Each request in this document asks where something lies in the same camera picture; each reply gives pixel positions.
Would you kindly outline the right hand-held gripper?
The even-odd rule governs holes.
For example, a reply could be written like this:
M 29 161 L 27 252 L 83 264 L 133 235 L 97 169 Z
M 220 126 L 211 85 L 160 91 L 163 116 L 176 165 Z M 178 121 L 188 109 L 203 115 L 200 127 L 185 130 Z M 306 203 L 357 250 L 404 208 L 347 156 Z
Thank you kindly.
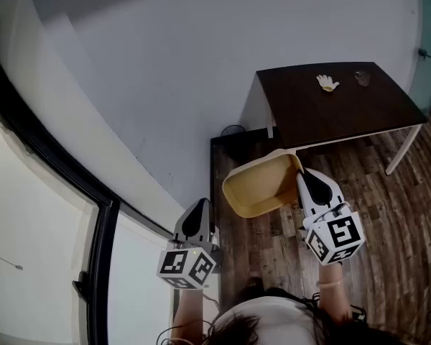
M 317 170 L 297 174 L 302 239 L 322 265 L 353 256 L 365 243 L 359 214 L 351 210 L 339 185 Z

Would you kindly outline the dark wooden table white legs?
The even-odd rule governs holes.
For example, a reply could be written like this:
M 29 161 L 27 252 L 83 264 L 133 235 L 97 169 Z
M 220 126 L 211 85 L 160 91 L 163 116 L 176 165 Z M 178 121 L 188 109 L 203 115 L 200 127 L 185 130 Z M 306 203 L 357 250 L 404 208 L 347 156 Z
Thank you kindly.
M 370 74 L 360 86 L 356 71 Z M 328 75 L 340 85 L 325 92 L 316 79 Z M 339 62 L 258 70 L 241 113 L 248 130 L 278 133 L 293 151 L 359 137 L 408 129 L 403 144 L 387 166 L 390 175 L 427 121 L 403 89 L 376 63 Z

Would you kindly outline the white work glove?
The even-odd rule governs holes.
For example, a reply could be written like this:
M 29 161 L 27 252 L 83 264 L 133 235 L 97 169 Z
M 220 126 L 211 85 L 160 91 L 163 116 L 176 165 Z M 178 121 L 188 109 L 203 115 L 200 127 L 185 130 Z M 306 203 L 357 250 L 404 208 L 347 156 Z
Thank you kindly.
M 340 85 L 339 82 L 334 82 L 328 75 L 317 75 L 316 79 L 320 87 L 328 93 L 333 92 Z

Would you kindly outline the black door frame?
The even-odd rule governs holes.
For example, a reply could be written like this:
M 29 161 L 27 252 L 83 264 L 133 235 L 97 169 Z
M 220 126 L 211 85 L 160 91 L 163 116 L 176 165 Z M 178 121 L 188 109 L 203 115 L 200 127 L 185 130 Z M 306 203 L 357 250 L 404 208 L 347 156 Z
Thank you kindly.
M 17 93 L 1 65 L 0 116 L 24 146 L 98 207 L 94 226 L 89 229 L 84 244 L 88 250 L 87 267 L 79 269 L 78 275 L 80 271 L 87 272 L 90 285 L 89 302 L 82 300 L 85 306 L 83 333 L 87 337 L 84 345 L 108 345 L 108 279 L 119 199 L 46 130 Z

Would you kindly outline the person's left black shoe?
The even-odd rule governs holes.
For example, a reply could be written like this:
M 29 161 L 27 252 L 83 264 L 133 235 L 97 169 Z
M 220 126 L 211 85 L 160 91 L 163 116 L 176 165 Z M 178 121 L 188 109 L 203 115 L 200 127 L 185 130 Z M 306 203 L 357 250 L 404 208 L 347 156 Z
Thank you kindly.
M 250 277 L 243 288 L 245 295 L 262 296 L 264 294 L 264 283 L 260 277 Z

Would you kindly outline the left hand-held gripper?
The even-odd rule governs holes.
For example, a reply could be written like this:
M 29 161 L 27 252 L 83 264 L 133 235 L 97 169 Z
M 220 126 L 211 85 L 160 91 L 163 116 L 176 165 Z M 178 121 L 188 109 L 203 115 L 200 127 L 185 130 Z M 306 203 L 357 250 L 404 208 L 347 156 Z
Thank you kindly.
M 220 252 L 212 204 L 201 198 L 178 219 L 160 253 L 157 276 L 174 289 L 202 289 L 218 266 Z

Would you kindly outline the person's white shirt torso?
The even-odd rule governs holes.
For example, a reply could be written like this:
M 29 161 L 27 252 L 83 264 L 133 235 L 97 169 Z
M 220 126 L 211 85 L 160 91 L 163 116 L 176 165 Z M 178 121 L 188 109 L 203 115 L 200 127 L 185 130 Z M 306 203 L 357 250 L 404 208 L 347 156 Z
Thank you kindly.
M 259 319 L 255 328 L 259 345 L 317 345 L 314 321 L 305 305 L 295 300 L 275 296 L 247 300 L 217 319 L 215 329 L 240 316 Z

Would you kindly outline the person's left forearm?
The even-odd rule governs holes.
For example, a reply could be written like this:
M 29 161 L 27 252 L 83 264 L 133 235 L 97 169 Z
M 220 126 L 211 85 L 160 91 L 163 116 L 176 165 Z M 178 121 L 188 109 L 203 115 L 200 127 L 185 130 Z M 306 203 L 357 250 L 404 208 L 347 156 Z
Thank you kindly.
M 203 342 L 203 291 L 182 290 L 172 324 L 171 339 L 177 345 L 201 345 Z

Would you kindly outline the black waste bin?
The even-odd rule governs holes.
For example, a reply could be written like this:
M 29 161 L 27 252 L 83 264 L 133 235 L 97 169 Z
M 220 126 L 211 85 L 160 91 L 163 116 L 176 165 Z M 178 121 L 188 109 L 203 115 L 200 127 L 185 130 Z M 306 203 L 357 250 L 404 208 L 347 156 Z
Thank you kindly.
M 246 129 L 238 124 L 229 125 L 221 132 L 222 144 L 227 155 L 233 160 L 245 158 L 249 149 Z

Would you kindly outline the yellow plastic tray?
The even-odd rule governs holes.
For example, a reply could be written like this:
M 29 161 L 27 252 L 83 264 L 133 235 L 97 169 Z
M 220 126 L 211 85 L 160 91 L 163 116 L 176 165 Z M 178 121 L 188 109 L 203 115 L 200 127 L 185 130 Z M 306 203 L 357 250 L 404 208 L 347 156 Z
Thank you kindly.
M 297 174 L 303 171 L 294 152 L 276 149 L 230 171 L 223 194 L 238 216 L 254 218 L 296 201 Z

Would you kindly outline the person's right forearm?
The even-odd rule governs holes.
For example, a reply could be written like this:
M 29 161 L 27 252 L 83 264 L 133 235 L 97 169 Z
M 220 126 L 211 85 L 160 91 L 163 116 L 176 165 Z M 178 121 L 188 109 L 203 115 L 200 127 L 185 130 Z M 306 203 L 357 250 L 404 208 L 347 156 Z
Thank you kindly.
M 352 319 L 341 263 L 321 265 L 317 286 L 320 291 L 320 307 L 335 322 L 341 323 Z

